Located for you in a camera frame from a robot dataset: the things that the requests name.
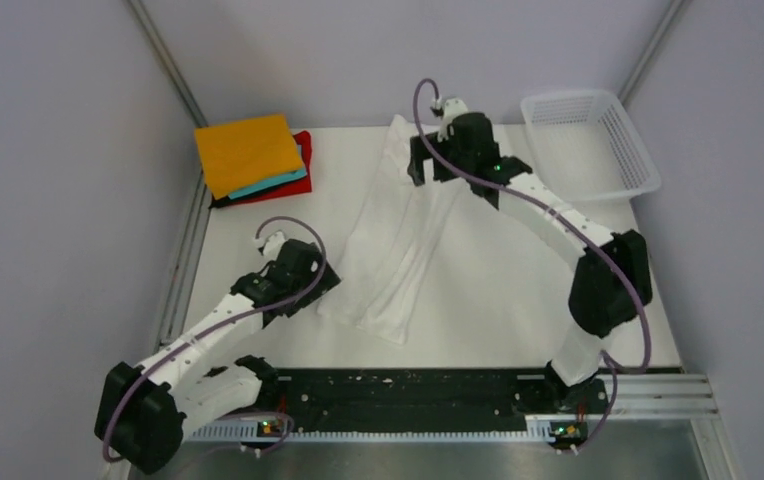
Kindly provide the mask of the white t shirt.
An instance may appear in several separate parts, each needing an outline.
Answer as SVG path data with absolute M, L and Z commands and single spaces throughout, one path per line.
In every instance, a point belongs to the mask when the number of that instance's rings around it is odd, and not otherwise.
M 373 180 L 335 270 L 342 282 L 320 300 L 321 322 L 402 346 L 443 237 L 500 230 L 461 180 L 415 186 L 407 173 L 417 126 L 401 115 L 389 124 Z

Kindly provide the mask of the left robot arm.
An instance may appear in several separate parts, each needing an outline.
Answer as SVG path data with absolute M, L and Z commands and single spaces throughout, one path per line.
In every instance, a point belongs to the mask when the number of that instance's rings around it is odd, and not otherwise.
M 120 362 L 106 374 L 94 434 L 108 464 L 126 461 L 155 473 L 206 424 L 238 409 L 261 414 L 275 407 L 274 367 L 237 347 L 340 279 L 320 242 L 275 233 L 259 251 L 264 267 L 238 278 L 193 327 L 158 353 L 134 365 Z

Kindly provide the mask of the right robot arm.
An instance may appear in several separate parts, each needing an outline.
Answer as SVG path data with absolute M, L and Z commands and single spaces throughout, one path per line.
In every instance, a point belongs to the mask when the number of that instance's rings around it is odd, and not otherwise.
M 472 194 L 526 226 L 567 263 L 574 324 L 544 368 L 544 397 L 552 409 L 572 411 L 584 400 L 612 331 L 652 300 L 644 237 L 633 229 L 611 230 L 563 202 L 530 165 L 502 154 L 482 113 L 464 113 L 437 132 L 418 133 L 409 150 L 407 173 L 414 185 L 465 180 Z

